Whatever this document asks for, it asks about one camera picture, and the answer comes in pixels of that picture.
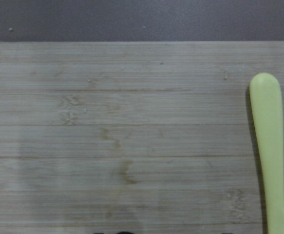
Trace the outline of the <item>yellow plastic knife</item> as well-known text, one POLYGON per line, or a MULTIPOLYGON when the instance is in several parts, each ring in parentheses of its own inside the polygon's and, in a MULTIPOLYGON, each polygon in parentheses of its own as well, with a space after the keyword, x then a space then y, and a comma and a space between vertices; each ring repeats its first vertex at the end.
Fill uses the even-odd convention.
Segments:
POLYGON ((255 75, 249 85, 266 205, 267 231, 284 234, 284 121, 278 80, 255 75))

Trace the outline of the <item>wooden cutting board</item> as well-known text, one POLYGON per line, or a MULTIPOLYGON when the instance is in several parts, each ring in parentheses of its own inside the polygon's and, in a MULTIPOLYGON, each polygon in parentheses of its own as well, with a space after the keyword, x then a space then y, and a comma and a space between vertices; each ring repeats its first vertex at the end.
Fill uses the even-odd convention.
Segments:
POLYGON ((264 234, 249 83, 284 41, 0 42, 0 234, 264 234))

